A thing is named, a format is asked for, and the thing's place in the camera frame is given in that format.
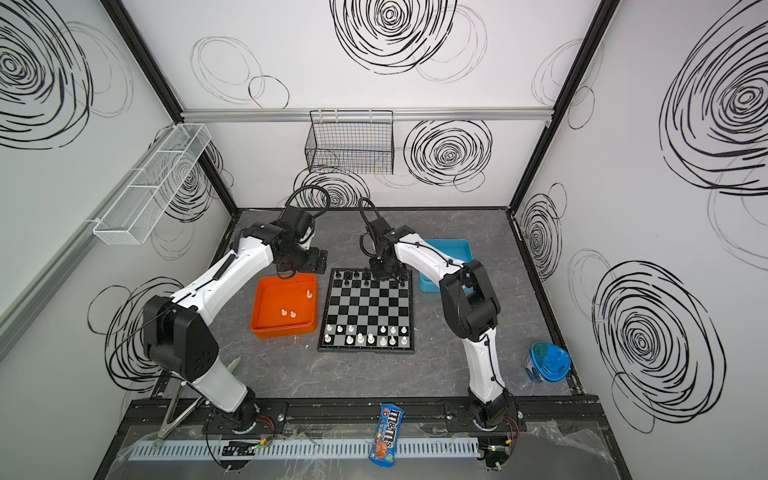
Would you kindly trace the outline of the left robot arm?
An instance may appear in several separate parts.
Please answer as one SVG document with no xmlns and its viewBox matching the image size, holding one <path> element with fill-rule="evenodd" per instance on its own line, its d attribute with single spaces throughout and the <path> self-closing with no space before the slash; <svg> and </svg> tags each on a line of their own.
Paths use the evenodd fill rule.
<svg viewBox="0 0 768 480">
<path fill-rule="evenodd" d="M 143 307 L 144 354 L 193 387 L 236 434 L 251 431 L 264 418 L 252 389 L 220 359 L 219 344 L 210 325 L 235 293 L 271 265 L 281 280 L 298 273 L 325 272 L 328 252 L 311 241 L 316 218 L 331 206 L 330 193 L 323 187 L 308 185 L 294 190 L 288 200 L 312 190 L 324 197 L 318 213 L 285 205 L 277 220 L 256 222 L 240 230 L 228 253 L 196 280 L 169 297 L 152 297 Z"/>
</svg>

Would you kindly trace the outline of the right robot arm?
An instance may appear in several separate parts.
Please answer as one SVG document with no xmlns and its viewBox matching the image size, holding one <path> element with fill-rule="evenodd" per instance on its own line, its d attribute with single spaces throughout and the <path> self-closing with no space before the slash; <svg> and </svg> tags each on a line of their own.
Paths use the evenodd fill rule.
<svg viewBox="0 0 768 480">
<path fill-rule="evenodd" d="M 515 401 L 498 362 L 501 306 L 485 267 L 442 252 L 408 226 L 392 227 L 366 197 L 358 201 L 358 210 L 374 247 L 361 249 L 375 278 L 396 279 L 412 268 L 439 287 L 446 324 L 461 339 L 466 354 L 473 422 L 481 430 L 494 430 Z"/>
</svg>

